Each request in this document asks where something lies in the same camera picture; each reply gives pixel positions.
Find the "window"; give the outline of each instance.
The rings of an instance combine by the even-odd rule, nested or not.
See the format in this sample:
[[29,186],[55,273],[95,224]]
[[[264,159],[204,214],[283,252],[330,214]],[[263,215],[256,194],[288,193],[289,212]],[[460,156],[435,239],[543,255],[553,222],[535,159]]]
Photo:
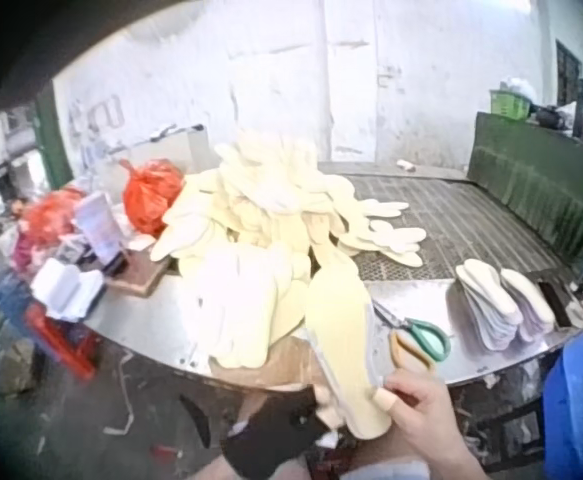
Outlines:
[[564,45],[556,42],[558,53],[558,106],[575,102],[582,63]]
[[7,130],[12,132],[18,128],[31,125],[31,121],[33,120],[33,107],[32,105],[23,105],[21,107],[8,110],[6,114]]

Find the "orange plastic bag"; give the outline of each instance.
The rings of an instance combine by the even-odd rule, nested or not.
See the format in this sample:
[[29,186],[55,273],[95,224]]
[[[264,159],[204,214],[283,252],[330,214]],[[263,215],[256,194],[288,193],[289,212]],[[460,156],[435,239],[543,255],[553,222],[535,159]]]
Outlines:
[[26,208],[22,219],[28,224],[27,236],[33,245],[53,247],[60,243],[60,235],[73,233],[73,208],[84,197],[82,190],[64,187]]
[[124,210],[136,230],[157,235],[164,229],[162,215],[173,204],[184,185],[184,175],[169,160],[151,160],[133,168],[121,160],[131,177],[124,189]]

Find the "red stool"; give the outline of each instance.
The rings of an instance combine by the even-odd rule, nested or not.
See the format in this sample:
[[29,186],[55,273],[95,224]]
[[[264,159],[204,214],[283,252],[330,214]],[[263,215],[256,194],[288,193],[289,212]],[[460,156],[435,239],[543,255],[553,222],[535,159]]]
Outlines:
[[44,305],[34,301],[25,313],[25,323],[44,340],[60,361],[82,380],[91,380],[95,375],[95,366],[88,357],[91,355],[96,335],[88,333],[78,344],[71,345],[58,328],[55,321],[46,316]]

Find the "finger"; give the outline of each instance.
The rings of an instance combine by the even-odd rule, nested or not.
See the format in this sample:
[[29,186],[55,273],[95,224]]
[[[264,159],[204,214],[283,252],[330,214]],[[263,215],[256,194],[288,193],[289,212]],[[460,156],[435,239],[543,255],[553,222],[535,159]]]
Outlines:
[[316,416],[329,427],[329,430],[336,430],[344,425],[344,417],[333,405],[318,408]]
[[384,388],[378,388],[371,400],[380,410],[388,413],[398,427],[401,428],[407,427],[416,416],[420,415],[419,412],[407,405],[395,393]]
[[384,379],[385,388],[406,393],[420,401],[434,395],[438,386],[439,382],[434,377],[426,374],[413,373],[402,368]]
[[313,394],[315,395],[315,400],[318,402],[318,405],[333,404],[333,398],[331,397],[331,392],[329,391],[328,387],[315,384],[313,386]]

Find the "metal grate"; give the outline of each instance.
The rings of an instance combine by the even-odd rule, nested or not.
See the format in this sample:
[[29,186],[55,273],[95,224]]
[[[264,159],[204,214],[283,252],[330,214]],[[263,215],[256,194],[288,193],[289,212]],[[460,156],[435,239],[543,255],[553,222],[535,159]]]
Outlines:
[[348,177],[356,197],[405,201],[409,209],[389,221],[395,227],[422,227],[421,268],[400,265],[376,252],[354,259],[365,281],[425,280],[454,277],[453,269],[468,258],[522,273],[563,267],[537,235],[513,213],[467,182],[404,177]]

